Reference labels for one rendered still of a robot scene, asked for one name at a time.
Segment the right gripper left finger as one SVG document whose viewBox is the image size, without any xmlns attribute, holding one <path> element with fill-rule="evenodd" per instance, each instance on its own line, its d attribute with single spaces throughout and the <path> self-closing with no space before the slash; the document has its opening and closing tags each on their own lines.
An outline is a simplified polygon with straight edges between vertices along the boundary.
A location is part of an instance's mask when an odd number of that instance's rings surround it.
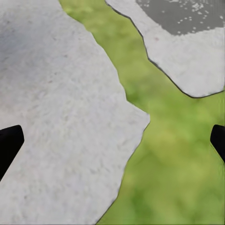
<svg viewBox="0 0 225 225">
<path fill-rule="evenodd" d="M 21 125 L 0 130 L 0 181 L 24 143 Z"/>
</svg>

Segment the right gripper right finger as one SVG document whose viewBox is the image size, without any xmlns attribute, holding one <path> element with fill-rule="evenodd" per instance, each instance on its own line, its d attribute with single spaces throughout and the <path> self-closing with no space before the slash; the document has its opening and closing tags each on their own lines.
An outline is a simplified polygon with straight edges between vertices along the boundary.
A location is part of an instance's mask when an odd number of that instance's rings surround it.
<svg viewBox="0 0 225 225">
<path fill-rule="evenodd" d="M 217 124 L 214 125 L 210 141 L 225 162 L 225 127 Z"/>
</svg>

